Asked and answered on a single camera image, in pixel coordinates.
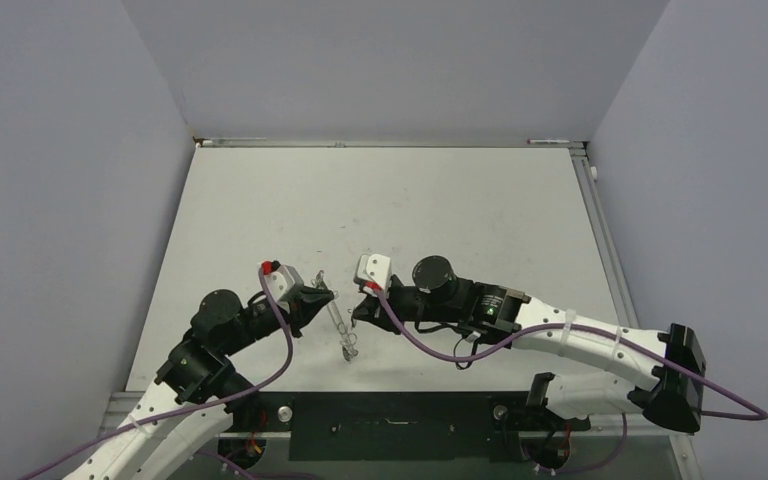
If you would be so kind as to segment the key with grey tag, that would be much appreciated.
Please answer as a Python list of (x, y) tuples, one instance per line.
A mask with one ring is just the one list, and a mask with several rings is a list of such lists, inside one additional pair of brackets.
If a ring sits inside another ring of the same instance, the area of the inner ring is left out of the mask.
[(341, 338), (340, 345), (342, 350), (343, 359), (346, 362), (352, 362), (359, 354), (356, 348), (357, 335), (349, 333)]

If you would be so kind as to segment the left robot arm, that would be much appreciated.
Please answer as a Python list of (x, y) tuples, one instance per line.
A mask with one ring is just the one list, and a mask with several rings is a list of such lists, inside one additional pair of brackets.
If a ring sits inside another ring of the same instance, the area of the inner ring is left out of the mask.
[(302, 286), (273, 310), (262, 292), (248, 303), (226, 289), (207, 294), (137, 405), (69, 478), (167, 479), (210, 438), (252, 426), (258, 389), (232, 355), (284, 327), (287, 340), (300, 337), (334, 297)]

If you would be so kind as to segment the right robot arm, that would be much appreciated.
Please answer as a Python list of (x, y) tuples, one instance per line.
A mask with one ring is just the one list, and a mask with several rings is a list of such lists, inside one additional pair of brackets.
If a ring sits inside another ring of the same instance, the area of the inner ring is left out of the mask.
[(421, 334), (449, 329), (473, 347), (487, 346), (448, 356), (461, 366), (511, 349), (591, 367), (581, 375), (536, 374), (524, 403), (533, 425), (631, 413), (671, 431), (700, 430), (706, 361), (693, 329), (637, 329), (581, 316), (510, 287), (461, 278), (442, 256), (420, 260), (412, 280), (403, 284), (383, 254), (361, 255), (354, 281), (365, 298), (352, 321), (408, 333), (413, 344)]

